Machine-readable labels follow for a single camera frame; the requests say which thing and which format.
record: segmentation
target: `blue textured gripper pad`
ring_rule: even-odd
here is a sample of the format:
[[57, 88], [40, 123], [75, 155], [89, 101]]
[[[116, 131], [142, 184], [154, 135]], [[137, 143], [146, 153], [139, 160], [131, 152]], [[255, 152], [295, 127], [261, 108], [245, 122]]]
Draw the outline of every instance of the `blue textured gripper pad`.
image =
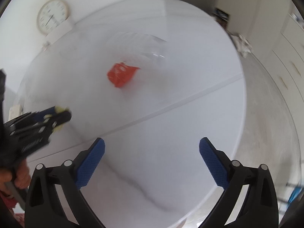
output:
[[88, 184], [94, 170], [105, 153], [105, 142], [100, 139], [87, 157], [83, 160], [76, 174], [76, 186], [78, 189]]
[[210, 147], [209, 143], [203, 138], [200, 141], [199, 152], [205, 161], [213, 179], [217, 186], [223, 187], [224, 190], [228, 188], [228, 173], [219, 160], [218, 156]]
[[54, 107], [51, 107], [51, 108], [48, 108], [44, 111], [41, 111], [41, 112], [37, 112], [34, 116], [34, 119], [36, 122], [43, 122], [44, 121], [44, 116], [45, 115], [54, 115], [56, 114], [55, 112], [55, 106]]

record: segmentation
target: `crumpled plastic bag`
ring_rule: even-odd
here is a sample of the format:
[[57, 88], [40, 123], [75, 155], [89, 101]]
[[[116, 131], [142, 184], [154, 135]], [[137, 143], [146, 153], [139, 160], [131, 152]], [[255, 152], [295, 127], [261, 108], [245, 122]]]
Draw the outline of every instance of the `crumpled plastic bag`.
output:
[[115, 87], [123, 87], [129, 82], [136, 71], [140, 69], [138, 67], [132, 67], [121, 63], [115, 63], [114, 66], [107, 73], [109, 81], [111, 81]]
[[247, 57], [248, 53], [252, 52], [251, 44], [245, 39], [242, 34], [238, 36], [231, 35], [231, 39], [237, 49], [237, 51], [241, 54], [242, 57]]

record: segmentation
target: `red object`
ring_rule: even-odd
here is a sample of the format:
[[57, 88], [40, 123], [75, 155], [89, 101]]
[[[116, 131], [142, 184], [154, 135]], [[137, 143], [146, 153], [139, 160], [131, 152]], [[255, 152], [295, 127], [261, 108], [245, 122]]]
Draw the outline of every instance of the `red object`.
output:
[[115, 63], [107, 73], [108, 79], [115, 87], [123, 87], [130, 81], [139, 68], [125, 65], [124, 63]]
[[4, 204], [8, 209], [13, 209], [15, 208], [16, 204], [18, 203], [15, 198], [9, 199], [5, 197], [2, 193], [0, 193], [0, 198], [4, 201]]

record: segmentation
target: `drawer handle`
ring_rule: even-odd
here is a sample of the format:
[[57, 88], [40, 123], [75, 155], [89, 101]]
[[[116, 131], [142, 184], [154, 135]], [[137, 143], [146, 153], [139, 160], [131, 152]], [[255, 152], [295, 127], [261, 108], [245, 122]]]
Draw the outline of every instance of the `drawer handle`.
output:
[[297, 68], [297, 66], [294, 64], [294, 62], [291, 62], [291, 63], [292, 63], [292, 65], [295, 67], [295, 69], [297, 70], [298, 74], [302, 77], [300, 71], [298, 70], [298, 68]]
[[283, 78], [280, 76], [281, 81], [283, 82], [284, 86], [286, 87], [286, 89], [288, 90], [288, 87], [286, 86], [285, 82], [283, 81]]

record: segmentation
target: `red plastic bag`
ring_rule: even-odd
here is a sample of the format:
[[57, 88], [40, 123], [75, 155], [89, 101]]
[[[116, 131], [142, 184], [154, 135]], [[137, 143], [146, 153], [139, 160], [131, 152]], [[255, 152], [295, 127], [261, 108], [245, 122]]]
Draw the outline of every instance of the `red plastic bag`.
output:
[[107, 73], [107, 76], [109, 81], [111, 81], [115, 87], [123, 87], [132, 79], [138, 69], [140, 68], [128, 66], [124, 63], [115, 63]]

